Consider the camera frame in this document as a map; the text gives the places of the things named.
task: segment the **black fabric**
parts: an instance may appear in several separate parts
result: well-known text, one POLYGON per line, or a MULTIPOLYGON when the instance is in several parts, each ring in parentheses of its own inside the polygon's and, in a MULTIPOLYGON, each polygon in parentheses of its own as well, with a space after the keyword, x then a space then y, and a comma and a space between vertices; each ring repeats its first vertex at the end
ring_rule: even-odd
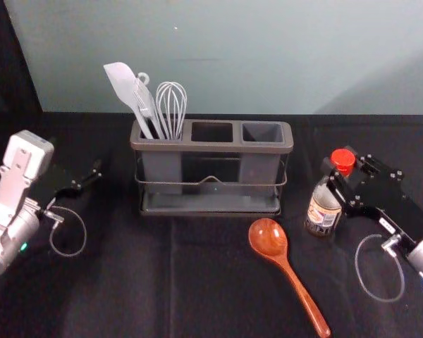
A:
POLYGON ((10 113, 16 119, 41 112, 19 41, 0 0, 0 113, 10 113))
MULTIPOLYGON (((209 116, 192 116, 209 118, 209 116)), ((423 337, 423 287, 403 260, 406 290, 393 304, 359 286, 354 254, 380 233, 369 220, 344 220, 318 239, 302 221, 323 157, 349 144, 402 168, 404 188, 423 208, 423 116, 216 116, 284 120, 293 129, 283 215, 292 266, 319 305, 334 337, 423 337)), ((49 225, 0 277, 0 337, 315 337, 286 278, 247 242, 250 218, 143 218, 137 213, 129 147, 131 115, 44 114, 0 121, 0 164, 12 132, 57 137, 54 163, 85 172, 107 159, 104 179, 73 207, 85 220, 84 254, 67 259, 47 245, 49 225)), ((78 236, 78 229, 71 235, 78 236)), ((395 296, 393 261, 367 244, 367 286, 395 296)))

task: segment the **teal wall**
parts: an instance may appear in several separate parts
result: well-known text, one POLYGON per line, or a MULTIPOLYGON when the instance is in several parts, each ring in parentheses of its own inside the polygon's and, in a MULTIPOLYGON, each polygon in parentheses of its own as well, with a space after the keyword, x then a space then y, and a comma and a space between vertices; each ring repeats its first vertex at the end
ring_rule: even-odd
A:
POLYGON ((45 111, 127 112, 102 65, 190 113, 421 113, 423 1, 5 0, 45 111))

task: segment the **gray utensil caddy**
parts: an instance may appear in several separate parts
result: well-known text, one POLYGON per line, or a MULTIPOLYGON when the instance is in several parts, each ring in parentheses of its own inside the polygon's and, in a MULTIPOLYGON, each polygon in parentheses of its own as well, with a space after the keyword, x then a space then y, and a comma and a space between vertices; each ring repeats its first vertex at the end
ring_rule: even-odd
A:
POLYGON ((288 123, 185 120, 179 140, 145 139, 133 123, 143 215, 276 215, 293 150, 288 123))

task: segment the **spoon handle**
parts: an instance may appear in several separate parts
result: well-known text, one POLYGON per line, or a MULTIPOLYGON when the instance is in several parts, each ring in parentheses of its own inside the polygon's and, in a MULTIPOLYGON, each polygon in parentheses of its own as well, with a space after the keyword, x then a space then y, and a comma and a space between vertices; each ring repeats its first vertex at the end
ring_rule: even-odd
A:
POLYGON ((277 263, 282 267, 282 270, 290 280, 293 288, 295 289, 296 293, 301 300, 304 309, 306 310, 307 314, 309 315, 310 320, 312 321, 317 334, 321 338, 327 338, 331 336, 331 329, 326 323, 321 311, 319 310, 318 306, 315 304, 312 297, 309 295, 309 292, 305 289, 304 285, 302 285, 301 281, 293 271, 290 266, 290 263, 285 260, 279 260, 277 263))

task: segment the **bottle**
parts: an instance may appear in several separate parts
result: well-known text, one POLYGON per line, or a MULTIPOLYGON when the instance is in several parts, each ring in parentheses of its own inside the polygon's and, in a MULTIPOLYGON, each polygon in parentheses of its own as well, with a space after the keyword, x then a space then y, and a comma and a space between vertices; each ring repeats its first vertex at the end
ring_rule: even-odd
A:
MULTIPOLYGON (((353 171, 355 156, 347 149, 336 149, 331 162, 347 177, 353 171)), ((324 176, 315 186, 304 221, 305 228, 319 237, 329 236, 335 230, 342 213, 341 205, 326 185, 328 179, 324 176)))

